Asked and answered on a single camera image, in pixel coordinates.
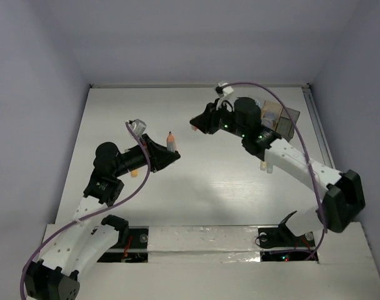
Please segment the clear jar blue clips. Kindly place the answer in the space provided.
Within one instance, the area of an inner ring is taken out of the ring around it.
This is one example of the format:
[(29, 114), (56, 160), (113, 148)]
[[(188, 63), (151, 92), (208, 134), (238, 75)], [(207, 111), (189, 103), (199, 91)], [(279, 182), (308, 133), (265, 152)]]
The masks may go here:
[(263, 116), (261, 117), (261, 122), (264, 126), (268, 128), (274, 128), (277, 116), (278, 115), (275, 112), (265, 111)]

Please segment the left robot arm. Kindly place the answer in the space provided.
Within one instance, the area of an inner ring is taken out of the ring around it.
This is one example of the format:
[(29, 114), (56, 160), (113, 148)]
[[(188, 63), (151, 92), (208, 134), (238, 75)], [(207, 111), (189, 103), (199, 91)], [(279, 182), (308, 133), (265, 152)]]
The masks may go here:
[(110, 213), (123, 203), (117, 200), (124, 187), (120, 176), (143, 166), (147, 174), (156, 173), (181, 157), (172, 134), (164, 146), (147, 134), (136, 141), (125, 152), (112, 142), (97, 147), (93, 172), (72, 221), (46, 239), (53, 243), (47, 251), (35, 250), (25, 264), (21, 299), (76, 299), (80, 279), (106, 250), (130, 244), (128, 221)]

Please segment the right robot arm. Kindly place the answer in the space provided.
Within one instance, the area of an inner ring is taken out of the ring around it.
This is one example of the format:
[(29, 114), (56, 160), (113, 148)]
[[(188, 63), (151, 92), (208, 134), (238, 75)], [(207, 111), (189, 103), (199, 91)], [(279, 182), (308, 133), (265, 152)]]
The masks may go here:
[(232, 109), (218, 99), (210, 102), (189, 123), (204, 134), (223, 130), (240, 137), (249, 154), (283, 170), (316, 194), (317, 206), (292, 212), (281, 221), (277, 236), (285, 245), (294, 244), (309, 231), (341, 233), (365, 207), (358, 173), (341, 172), (308, 158), (262, 123), (260, 107), (249, 97), (237, 98)]

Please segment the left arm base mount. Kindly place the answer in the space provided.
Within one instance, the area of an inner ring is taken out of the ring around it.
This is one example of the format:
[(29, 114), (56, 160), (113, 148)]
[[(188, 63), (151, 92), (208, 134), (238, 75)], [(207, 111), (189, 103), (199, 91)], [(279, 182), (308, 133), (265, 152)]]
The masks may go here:
[(148, 227), (130, 227), (125, 241), (119, 240), (99, 259), (99, 263), (147, 263)]

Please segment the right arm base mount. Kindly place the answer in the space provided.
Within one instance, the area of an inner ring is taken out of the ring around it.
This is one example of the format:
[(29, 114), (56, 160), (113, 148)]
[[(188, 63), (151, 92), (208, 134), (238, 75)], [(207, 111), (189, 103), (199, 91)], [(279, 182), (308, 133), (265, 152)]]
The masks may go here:
[(318, 262), (314, 234), (292, 236), (278, 227), (260, 227), (254, 243), (260, 249), (262, 262)]

